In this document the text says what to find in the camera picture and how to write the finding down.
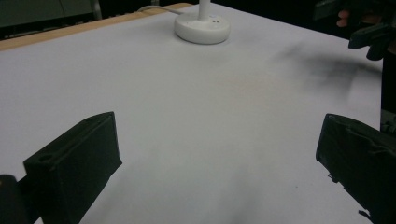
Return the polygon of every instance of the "power cord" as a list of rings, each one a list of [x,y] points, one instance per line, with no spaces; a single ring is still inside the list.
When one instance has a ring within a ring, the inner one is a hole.
[[[179,10],[172,9],[172,8],[170,8],[170,7],[160,7],[160,6],[146,6],[146,7],[141,7],[141,8],[139,8],[139,10],[137,10],[137,12],[142,12],[142,11],[144,11],[144,10],[151,9],[151,8],[163,9],[163,10],[166,10],[166,11],[169,11],[169,12],[172,12],[172,13],[175,13],[175,14],[177,14],[177,15],[181,15],[181,14],[184,13],[184,12],[181,12],[181,11],[179,11]]]

